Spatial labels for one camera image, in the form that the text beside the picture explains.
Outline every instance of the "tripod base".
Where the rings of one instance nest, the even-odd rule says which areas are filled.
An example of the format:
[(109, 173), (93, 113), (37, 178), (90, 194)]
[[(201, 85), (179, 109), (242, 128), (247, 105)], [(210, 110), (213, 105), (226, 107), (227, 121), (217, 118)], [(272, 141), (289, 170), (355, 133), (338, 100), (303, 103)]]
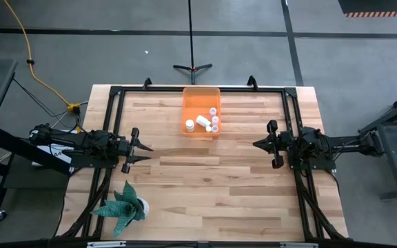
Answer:
[(196, 72), (200, 69), (204, 69), (204, 68), (211, 68), (212, 64), (207, 64), (207, 65), (201, 65), (201, 66), (197, 66), (197, 67), (186, 67), (186, 66), (182, 66), (182, 65), (173, 65), (173, 68), (176, 69), (183, 69), (183, 70), (187, 70), (188, 72), (191, 73), (191, 84), (195, 85), (196, 84)]

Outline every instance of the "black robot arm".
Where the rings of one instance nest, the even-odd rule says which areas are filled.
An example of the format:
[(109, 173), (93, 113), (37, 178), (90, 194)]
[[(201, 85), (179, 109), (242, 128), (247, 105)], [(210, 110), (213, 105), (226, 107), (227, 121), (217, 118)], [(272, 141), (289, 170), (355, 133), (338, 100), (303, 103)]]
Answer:
[(147, 156), (134, 155), (134, 148), (152, 151), (149, 147), (140, 143), (139, 130), (133, 128), (131, 141), (127, 141), (124, 136), (117, 136), (103, 130), (92, 130), (91, 132), (63, 132), (52, 129), (48, 124), (38, 125), (30, 131), (30, 142), (33, 145), (58, 144), (73, 149), (63, 150), (62, 153), (69, 156), (71, 166), (113, 168), (119, 162), (119, 157), (126, 157), (122, 167), (123, 173), (130, 171), (130, 164), (145, 159)]
[(254, 146), (274, 154), (272, 167), (279, 168), (284, 165), (283, 157), (279, 151), (288, 151), (289, 159), (294, 161), (297, 170), (307, 169), (336, 169), (335, 160), (339, 154), (347, 152), (360, 152), (364, 155), (381, 156), (384, 151), (379, 137), (374, 132), (363, 136), (328, 137), (321, 134), (320, 130), (312, 127), (303, 127), (301, 135), (294, 137), (292, 132), (285, 131), (276, 134), (278, 129), (275, 120), (267, 124), (266, 138), (254, 142)]

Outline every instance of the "translucent orange container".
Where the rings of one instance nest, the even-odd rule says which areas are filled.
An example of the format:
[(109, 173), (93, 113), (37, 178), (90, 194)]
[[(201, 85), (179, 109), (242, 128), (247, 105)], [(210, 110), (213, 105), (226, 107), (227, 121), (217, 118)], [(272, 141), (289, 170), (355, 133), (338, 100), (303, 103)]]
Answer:
[[(206, 132), (205, 128), (196, 123), (198, 115), (212, 121), (211, 107), (217, 109), (218, 132)], [(221, 132), (220, 89), (217, 87), (186, 87), (183, 90), (183, 124), (182, 132), (188, 137), (216, 137)], [(186, 131), (187, 120), (194, 121), (194, 131)]]

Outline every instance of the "concrete floor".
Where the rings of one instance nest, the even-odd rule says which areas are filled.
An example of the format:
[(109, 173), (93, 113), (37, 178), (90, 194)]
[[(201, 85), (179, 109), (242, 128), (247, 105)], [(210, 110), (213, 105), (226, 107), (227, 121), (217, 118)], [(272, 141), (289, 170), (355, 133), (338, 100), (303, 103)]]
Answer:
[[(287, 0), (295, 32), (397, 33), (396, 18), (346, 19), (337, 1)], [(112, 30), (187, 30), (187, 1), (75, 0), (12, 1), (25, 26)], [(193, 22), (202, 31), (285, 31), (280, 0), (192, 0)], [(2, 0), (0, 26), (16, 27)], [(88, 99), (95, 83), (188, 83), (172, 64), (189, 65), (182, 36), (29, 35), (37, 74), (72, 102)], [(214, 67), (199, 84), (295, 85), (287, 38), (195, 37), (196, 64)], [(352, 135), (397, 99), (397, 39), (297, 39), (304, 84), (314, 86), (325, 132)], [(35, 82), (24, 62), (19, 34), (0, 34), (0, 58), (18, 59), (17, 80), (56, 112), (64, 105)], [(65, 118), (71, 124), (71, 118)], [(26, 136), (38, 123), (53, 123), (13, 84), (0, 110), (0, 127)], [(385, 158), (342, 155), (337, 162), (345, 220), (351, 238), (397, 245), (397, 200), (379, 201), (395, 189)], [(59, 220), (63, 190), (10, 190), (9, 217), (0, 223), (0, 242), (51, 237)]]

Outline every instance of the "yellow cable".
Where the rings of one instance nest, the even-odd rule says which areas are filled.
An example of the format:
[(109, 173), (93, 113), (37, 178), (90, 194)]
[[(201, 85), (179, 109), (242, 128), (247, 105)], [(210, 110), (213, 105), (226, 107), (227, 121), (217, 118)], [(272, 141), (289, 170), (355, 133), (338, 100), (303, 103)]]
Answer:
[[(7, 0), (4, 0), (4, 2), (6, 3), (7, 7), (10, 9), (10, 11), (13, 14), (13, 16), (15, 17), (15, 19), (18, 21), (19, 26), (21, 26), (22, 33), (24, 33), (24, 37), (26, 38), (27, 50), (28, 50), (28, 58), (30, 60), (32, 60), (32, 51), (30, 50), (30, 42), (28, 42), (28, 37), (27, 37), (26, 30), (24, 29), (24, 26), (22, 25), (22, 22), (19, 20), (17, 14), (14, 12), (14, 10), (10, 6), (10, 4), (7, 2)], [(50, 87), (49, 85), (44, 83), (41, 79), (38, 79), (38, 77), (34, 74), (33, 65), (31, 63), (29, 63), (28, 65), (30, 66), (30, 72), (32, 73), (32, 76), (33, 76), (33, 78), (36, 81), (40, 82), (42, 85), (46, 86), (49, 90), (53, 91), (67, 106), (71, 106), (72, 105), (67, 100), (65, 100), (55, 89), (53, 89), (52, 87)]]
[(9, 152), (9, 153), (7, 153), (7, 154), (5, 154), (3, 156), (0, 156), (0, 162), (3, 161), (4, 159), (8, 158), (10, 155), (12, 155), (11, 152)]

